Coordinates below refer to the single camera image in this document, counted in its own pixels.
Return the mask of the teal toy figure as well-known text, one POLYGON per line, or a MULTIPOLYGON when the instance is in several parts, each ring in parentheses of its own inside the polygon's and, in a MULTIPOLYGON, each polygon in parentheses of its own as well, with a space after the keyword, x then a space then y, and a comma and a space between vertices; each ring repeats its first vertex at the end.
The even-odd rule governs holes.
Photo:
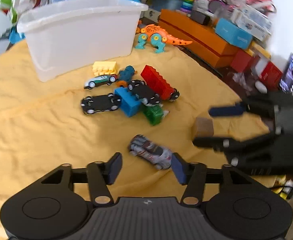
POLYGON ((118 73, 118 87, 127 87, 127 84, 132 80, 132 77, 137 73, 137 71, 131 66, 127 66, 118 73))

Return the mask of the black upside-down toy car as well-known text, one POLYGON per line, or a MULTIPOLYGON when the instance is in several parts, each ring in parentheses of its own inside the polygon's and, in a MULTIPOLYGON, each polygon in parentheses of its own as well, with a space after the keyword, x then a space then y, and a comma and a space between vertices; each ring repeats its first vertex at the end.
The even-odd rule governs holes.
POLYGON ((109 112, 117 110, 121 105, 121 97, 109 93, 99 96, 87 96, 80 103, 83 113, 92 115, 98 112, 109 112))

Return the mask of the beige wooden cube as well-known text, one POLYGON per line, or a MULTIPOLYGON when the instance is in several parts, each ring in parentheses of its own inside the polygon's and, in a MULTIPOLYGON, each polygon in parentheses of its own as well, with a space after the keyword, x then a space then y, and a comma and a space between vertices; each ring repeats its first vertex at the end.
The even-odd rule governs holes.
POLYGON ((214 135, 213 121, 208 118, 196 117, 191 128, 192 139, 197 137, 212 137, 214 135))

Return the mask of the black gold race car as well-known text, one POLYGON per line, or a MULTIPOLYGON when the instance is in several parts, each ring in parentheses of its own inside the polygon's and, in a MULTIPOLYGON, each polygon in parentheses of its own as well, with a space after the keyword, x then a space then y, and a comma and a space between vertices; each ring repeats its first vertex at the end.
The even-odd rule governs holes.
POLYGON ((143 80, 131 80, 127 85, 129 91, 145 106, 160 104, 159 95, 148 87, 143 80))

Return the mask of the silver toy race car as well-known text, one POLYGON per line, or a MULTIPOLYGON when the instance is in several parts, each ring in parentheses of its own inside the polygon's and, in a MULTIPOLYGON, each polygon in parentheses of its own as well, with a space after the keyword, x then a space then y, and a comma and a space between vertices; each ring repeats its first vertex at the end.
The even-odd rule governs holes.
POLYGON ((143 158, 158 170, 167 170, 171 167, 171 150, 143 135, 134 136, 128 145, 128 150, 133 156, 143 158))

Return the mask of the red box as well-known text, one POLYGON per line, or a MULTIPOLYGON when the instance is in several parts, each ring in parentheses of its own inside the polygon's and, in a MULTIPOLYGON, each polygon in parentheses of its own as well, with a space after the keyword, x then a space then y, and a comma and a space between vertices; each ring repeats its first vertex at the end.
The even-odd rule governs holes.
POLYGON ((259 76, 259 81, 262 82, 268 90, 278 90, 278 84, 282 75, 283 72, 271 61, 268 61, 266 67, 259 76))

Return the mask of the light blue box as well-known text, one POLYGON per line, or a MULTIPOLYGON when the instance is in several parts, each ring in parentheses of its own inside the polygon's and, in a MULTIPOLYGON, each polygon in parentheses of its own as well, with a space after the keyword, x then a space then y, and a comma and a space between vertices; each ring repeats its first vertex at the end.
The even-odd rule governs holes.
POLYGON ((242 30, 225 18, 218 20, 215 33, 227 41, 232 46, 247 49, 252 41, 252 35, 242 30))

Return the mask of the large red building brick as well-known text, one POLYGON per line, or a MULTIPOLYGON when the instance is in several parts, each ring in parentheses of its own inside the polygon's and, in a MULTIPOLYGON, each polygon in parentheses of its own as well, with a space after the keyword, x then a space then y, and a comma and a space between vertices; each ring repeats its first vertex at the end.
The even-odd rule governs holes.
POLYGON ((159 95, 161 100, 170 100, 175 90, 164 79, 161 74, 152 66, 145 65, 141 72, 141 77, 146 84, 159 95))

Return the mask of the green white toy car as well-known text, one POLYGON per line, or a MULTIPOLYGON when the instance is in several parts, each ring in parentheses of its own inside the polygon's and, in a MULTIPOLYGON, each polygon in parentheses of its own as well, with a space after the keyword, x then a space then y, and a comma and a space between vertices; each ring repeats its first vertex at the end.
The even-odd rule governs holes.
POLYGON ((84 84, 84 89, 93 89, 102 85, 111 85, 118 81, 116 74, 100 75, 87 80, 84 84))

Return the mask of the orange box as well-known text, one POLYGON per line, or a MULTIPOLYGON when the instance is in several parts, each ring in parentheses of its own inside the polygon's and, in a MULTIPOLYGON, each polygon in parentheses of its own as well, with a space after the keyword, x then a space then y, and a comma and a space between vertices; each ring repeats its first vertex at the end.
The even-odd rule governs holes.
POLYGON ((213 68, 228 67, 239 51, 215 34, 215 30, 201 25, 179 12, 163 9, 158 25, 174 37, 191 41, 188 50, 213 68))

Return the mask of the yellow building brick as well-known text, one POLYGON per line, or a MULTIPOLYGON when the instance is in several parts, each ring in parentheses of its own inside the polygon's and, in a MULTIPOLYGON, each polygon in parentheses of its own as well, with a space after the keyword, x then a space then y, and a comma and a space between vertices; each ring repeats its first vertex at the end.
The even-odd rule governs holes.
POLYGON ((118 65, 115 61, 95 61, 92 73, 94 76, 118 74, 118 65))

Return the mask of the white plastic bin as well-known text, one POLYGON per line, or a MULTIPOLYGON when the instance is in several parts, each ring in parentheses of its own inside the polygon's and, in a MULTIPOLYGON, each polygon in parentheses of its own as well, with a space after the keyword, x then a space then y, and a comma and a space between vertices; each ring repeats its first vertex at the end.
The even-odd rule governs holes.
POLYGON ((135 0, 69 0, 36 7, 21 15, 40 81, 83 66, 130 55, 136 27, 148 5, 135 0))

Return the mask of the green studded toy block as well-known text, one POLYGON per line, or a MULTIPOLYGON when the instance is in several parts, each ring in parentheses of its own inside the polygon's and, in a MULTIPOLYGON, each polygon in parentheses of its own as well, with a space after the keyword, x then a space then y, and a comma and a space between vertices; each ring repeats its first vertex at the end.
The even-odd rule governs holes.
POLYGON ((142 105, 142 112, 152 126, 160 124, 170 113, 168 110, 163 109, 162 104, 158 104, 156 106, 142 105))

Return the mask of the smartphone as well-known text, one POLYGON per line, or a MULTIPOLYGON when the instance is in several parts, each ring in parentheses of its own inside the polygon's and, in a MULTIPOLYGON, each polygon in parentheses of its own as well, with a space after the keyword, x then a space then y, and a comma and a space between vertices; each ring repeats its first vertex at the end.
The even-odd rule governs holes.
POLYGON ((283 75, 279 81, 279 89, 287 94, 293 93, 293 53, 290 54, 283 75))

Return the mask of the blue building brick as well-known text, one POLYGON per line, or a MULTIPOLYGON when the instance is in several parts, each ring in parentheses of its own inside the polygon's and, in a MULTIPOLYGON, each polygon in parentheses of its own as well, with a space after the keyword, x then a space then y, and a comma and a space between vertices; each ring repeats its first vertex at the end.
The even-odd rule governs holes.
POLYGON ((128 117, 132 117, 139 112, 142 103, 129 91, 128 88, 116 88, 114 93, 121 97, 120 109, 128 117))

